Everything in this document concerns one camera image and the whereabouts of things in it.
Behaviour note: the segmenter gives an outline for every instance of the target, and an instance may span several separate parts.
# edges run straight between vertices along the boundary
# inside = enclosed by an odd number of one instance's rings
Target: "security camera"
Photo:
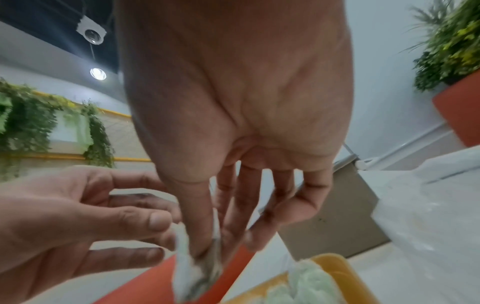
[[[93,45],[101,45],[107,34],[107,31],[104,28],[87,16],[84,16],[80,20],[76,27],[76,31]]]

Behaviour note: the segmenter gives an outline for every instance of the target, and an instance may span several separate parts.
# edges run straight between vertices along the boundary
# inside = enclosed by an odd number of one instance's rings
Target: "ceiling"
[[[117,73],[112,12],[113,0],[0,0],[0,21]],[[107,31],[101,45],[90,44],[76,32],[83,15]]]

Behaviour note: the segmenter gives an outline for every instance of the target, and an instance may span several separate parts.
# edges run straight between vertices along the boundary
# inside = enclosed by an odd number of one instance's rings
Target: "white plastic bag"
[[[445,300],[480,303],[480,146],[397,178],[372,217]]]

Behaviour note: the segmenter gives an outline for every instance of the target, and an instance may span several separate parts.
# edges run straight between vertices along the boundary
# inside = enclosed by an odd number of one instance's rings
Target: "hand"
[[[144,240],[174,249],[176,203],[113,189],[166,191],[156,174],[73,167],[0,185],[0,302],[23,302],[77,276],[162,261],[161,248],[89,250],[94,241]]]
[[[315,215],[352,110],[343,1],[117,0],[115,13],[133,121],[178,197],[193,256],[211,242],[212,206],[225,261],[243,240],[259,250],[282,225]],[[275,190],[245,233],[266,168]]]

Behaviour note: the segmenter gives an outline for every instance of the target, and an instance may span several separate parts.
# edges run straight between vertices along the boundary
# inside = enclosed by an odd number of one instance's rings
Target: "yellow tray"
[[[314,256],[311,260],[334,278],[348,304],[380,304],[343,256],[327,253]],[[280,274],[224,304],[250,304],[252,300],[264,297],[271,287],[287,281],[288,274]]]

